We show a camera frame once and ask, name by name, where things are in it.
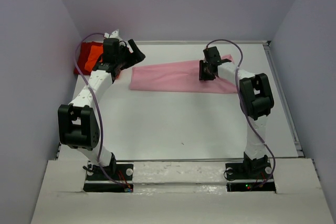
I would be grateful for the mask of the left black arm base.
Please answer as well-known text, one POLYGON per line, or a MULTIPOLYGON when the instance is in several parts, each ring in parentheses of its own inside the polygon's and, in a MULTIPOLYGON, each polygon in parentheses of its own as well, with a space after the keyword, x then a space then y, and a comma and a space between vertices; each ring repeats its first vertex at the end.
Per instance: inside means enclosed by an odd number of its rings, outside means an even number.
POLYGON ((133 192, 133 172, 132 163, 117 163, 114 173, 105 167, 105 173, 99 166, 90 162, 82 167, 85 172, 85 182, 83 190, 87 193, 132 193, 133 192))

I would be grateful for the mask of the pink t shirt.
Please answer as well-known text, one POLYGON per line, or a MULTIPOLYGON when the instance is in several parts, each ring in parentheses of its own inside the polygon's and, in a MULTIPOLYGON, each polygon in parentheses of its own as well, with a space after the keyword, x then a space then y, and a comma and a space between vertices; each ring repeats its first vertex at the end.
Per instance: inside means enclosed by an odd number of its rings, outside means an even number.
POLYGON ((236 93, 236 87, 223 78, 200 81, 198 60, 133 67, 129 89, 158 92, 236 93))

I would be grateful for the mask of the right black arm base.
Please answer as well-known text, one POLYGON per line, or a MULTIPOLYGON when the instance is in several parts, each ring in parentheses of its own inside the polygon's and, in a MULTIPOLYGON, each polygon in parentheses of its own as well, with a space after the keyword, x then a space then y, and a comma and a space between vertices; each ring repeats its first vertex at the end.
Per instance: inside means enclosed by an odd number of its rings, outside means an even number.
POLYGON ((266 167, 248 173, 243 163, 227 163, 223 176, 226 179, 226 189, 229 193, 234 192, 276 192, 274 177, 269 178, 272 167, 268 163, 266 167))

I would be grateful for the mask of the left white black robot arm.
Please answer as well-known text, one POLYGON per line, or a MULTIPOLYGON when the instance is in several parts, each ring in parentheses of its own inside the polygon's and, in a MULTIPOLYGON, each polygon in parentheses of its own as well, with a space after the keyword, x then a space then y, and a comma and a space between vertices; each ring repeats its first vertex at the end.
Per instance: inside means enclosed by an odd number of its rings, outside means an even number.
POLYGON ((77 150, 92 164, 91 173, 98 171, 104 179, 113 181, 117 170, 115 155, 103 145, 103 122, 99 101, 116 81, 122 70, 145 59, 135 41, 106 38, 102 54, 92 67, 85 86, 69 104, 58 108, 59 138, 62 145, 77 150))

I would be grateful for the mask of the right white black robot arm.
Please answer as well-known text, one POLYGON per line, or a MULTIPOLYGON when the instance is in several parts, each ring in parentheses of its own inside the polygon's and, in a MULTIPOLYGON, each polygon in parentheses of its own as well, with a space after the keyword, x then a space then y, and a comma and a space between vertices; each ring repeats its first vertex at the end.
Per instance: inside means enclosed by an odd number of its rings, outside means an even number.
POLYGON ((232 83, 247 121, 243 161, 227 163, 224 176, 230 182, 265 178, 272 171, 265 136, 267 118, 274 107, 268 76, 248 72, 231 60, 221 58, 216 47, 207 47, 203 53, 204 59, 199 63, 199 80, 205 82, 222 78, 232 83))

